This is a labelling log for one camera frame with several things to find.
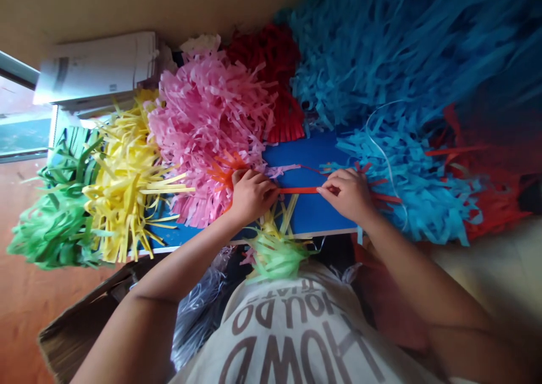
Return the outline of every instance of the hand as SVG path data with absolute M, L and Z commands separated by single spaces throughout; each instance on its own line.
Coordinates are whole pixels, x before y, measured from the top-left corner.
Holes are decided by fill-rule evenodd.
M 263 216 L 278 198 L 280 189 L 267 176 L 252 169 L 235 171 L 232 216 L 244 225 Z
M 338 169 L 317 191 L 341 215 L 363 229 L 382 218 L 371 200 L 367 177 L 353 168 Z

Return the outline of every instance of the stack of paper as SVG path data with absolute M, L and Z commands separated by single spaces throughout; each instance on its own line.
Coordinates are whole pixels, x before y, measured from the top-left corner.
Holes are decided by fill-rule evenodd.
M 134 91 L 158 84 L 173 63 L 154 32 L 57 45 L 41 65 L 34 104 L 54 103 L 84 119 L 133 105 Z

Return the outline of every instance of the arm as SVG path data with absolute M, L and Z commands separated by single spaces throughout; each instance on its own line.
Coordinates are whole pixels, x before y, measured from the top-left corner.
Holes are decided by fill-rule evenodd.
M 165 382 L 179 302 L 231 238 L 278 197 L 278 188 L 256 171 L 235 173 L 234 184 L 231 209 L 141 279 L 107 322 L 72 383 Z
M 528 381 L 524 365 L 499 338 L 480 304 L 375 209 L 365 175 L 340 169 L 318 192 L 367 232 L 401 293 L 427 324 L 433 350 L 449 377 Z

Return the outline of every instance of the yellow paper fringe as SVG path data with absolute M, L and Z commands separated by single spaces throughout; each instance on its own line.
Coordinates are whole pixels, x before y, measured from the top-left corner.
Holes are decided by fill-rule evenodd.
M 146 110 L 143 104 L 157 97 L 157 92 L 142 91 L 131 110 L 122 112 L 117 108 L 118 116 L 111 125 L 99 123 L 105 149 L 95 152 L 93 157 L 100 164 L 100 171 L 96 184 L 83 188 L 83 193 L 90 199 L 85 209 L 93 216 L 93 229 L 105 232 L 97 242 L 104 261 L 125 263 L 129 251 L 137 261 L 139 244 L 154 257 L 149 239 L 161 245 L 164 242 L 145 226 L 175 228 L 156 223 L 178 217 L 152 219 L 163 199 L 158 195 L 194 191 L 174 184 L 184 174 L 163 179 L 167 170 L 154 166 L 160 154 L 157 145 L 148 140 L 147 119 L 147 112 L 154 106 L 148 103 Z M 147 218 L 146 209 L 154 209 Z

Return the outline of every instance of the letter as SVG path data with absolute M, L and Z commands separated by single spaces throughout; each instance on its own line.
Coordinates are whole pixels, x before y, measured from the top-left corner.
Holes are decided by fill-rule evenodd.
M 267 305 L 267 312 L 264 317 L 263 307 Z M 275 308 L 275 300 L 269 299 L 267 301 L 260 302 L 256 306 L 256 320 L 264 328 L 271 329 L 271 323 L 273 322 L 273 309 Z
M 305 278 L 301 280 L 301 293 L 303 293 L 303 294 L 306 294 L 306 293 L 311 294 L 311 293 L 317 292 L 317 291 L 320 291 L 320 290 L 318 288 L 314 288 L 314 281 L 313 280 L 308 280 L 308 279 L 305 279 Z
M 355 329 L 352 326 L 352 323 L 345 315 L 342 315 L 342 317 L 343 317 L 344 322 L 348 326 L 349 332 L 339 344 L 337 344 L 337 342 L 335 341 L 335 338 L 333 337 L 333 332 L 331 331 L 331 327 L 329 326 L 329 323 L 326 321 L 322 324 L 322 326 L 324 327 L 327 341 L 329 342 L 329 346 L 331 347 L 331 353 L 335 357 L 335 362 L 337 363 L 337 367 L 339 368 L 339 373 L 343 381 L 345 383 L 352 382 L 348 374 L 348 369 L 346 368 L 346 365 L 344 364 L 343 358 L 344 358 L 344 355 L 348 352 L 348 350 L 354 345 L 354 343 L 357 343 L 361 352 L 363 353 L 363 356 L 365 357 L 365 360 L 367 360 L 367 364 L 369 365 L 369 367 L 371 368 L 374 374 L 374 378 L 376 378 L 379 383 L 384 382 L 385 379 L 384 379 L 384 375 L 382 374 L 382 371 L 378 367 L 378 364 L 374 360 L 373 355 L 371 354 L 370 350 L 367 348 L 367 345 L 361 338 L 363 335 L 361 334 L 359 329 Z
M 341 311 L 344 312 L 344 309 L 341 308 L 340 306 L 338 306 L 335 302 L 333 302 L 332 300 L 330 300 L 328 297 L 327 297 L 327 293 L 325 291 L 322 292 L 322 299 L 324 300 L 324 303 L 326 305 L 326 309 L 327 309 L 327 313 L 329 315 L 333 315 L 333 305 L 335 305 L 337 308 L 339 308 Z
M 294 376 L 294 383 L 302 383 L 301 370 L 299 369 L 298 358 L 295 355 L 294 341 L 291 337 L 284 337 L 284 345 L 282 346 L 282 359 L 278 354 L 278 343 L 275 335 L 269 336 L 267 348 L 265 349 L 264 365 L 261 368 L 260 383 L 269 382 L 271 373 L 271 365 L 275 374 L 276 383 L 288 382 L 290 367 Z
M 316 304 L 318 305 L 318 309 L 314 307 L 311 299 L 315 298 Z M 324 301 L 322 301 L 322 298 L 320 298 L 316 294 L 307 294 L 305 295 L 305 302 L 307 302 L 307 308 L 309 308 L 309 311 L 316 317 L 322 316 L 324 313 L 324 310 L 326 306 L 324 305 Z
M 247 379 L 248 368 L 250 367 L 250 360 L 252 359 L 252 353 L 254 353 L 255 346 L 256 336 L 247 337 L 235 345 L 235 347 L 230 351 L 230 354 L 228 354 L 228 358 L 226 359 L 226 361 L 224 362 L 224 366 L 222 367 L 222 372 L 220 373 L 220 378 L 218 379 L 218 382 L 220 384 L 226 383 L 226 378 L 228 377 L 228 371 L 230 369 L 231 362 L 233 361 L 233 359 L 235 359 L 235 356 L 237 356 L 242 350 L 245 350 L 243 361 L 239 366 L 237 378 L 234 382 L 236 384 L 243 384 L 245 382 L 245 380 Z
M 322 354 L 322 359 L 324 360 L 324 367 L 327 374 L 327 380 L 323 377 L 318 377 L 318 380 L 315 380 L 314 374 L 312 374 L 310 360 L 312 355 L 309 354 L 309 340 L 311 339 L 314 339 L 320 349 L 320 353 Z M 307 379 L 307 382 L 327 382 L 329 384 L 337 382 L 337 380 L 335 379 L 335 373 L 333 372 L 331 357 L 329 356 L 329 353 L 327 351 L 326 344 L 324 343 L 324 340 L 318 334 L 318 332 L 313 329 L 306 330 L 301 336 L 301 364 L 303 365 L 303 371 L 305 372 L 305 378 Z
M 305 301 L 299 296 L 291 296 L 288 299 L 283 299 L 282 301 L 286 305 L 286 327 L 292 329 L 294 327 L 294 318 L 292 312 L 292 304 L 294 299 L 298 300 L 299 303 L 299 313 L 301 313 L 301 323 L 307 322 L 307 308 L 305 307 Z
M 274 298 L 276 295 L 273 295 L 273 291 L 269 291 L 266 296 L 262 296 L 263 299 L 271 299 Z
M 243 313 L 243 311 L 247 309 L 247 316 L 243 321 L 243 324 L 239 326 L 239 315 Z M 250 318 L 252 317 L 252 312 L 254 311 L 254 305 L 246 305 L 243 309 L 241 309 L 239 312 L 237 312 L 237 315 L 235 315 L 235 319 L 233 320 L 233 323 L 231 324 L 231 332 L 237 336 L 239 333 L 244 331 L 248 323 L 250 322 Z

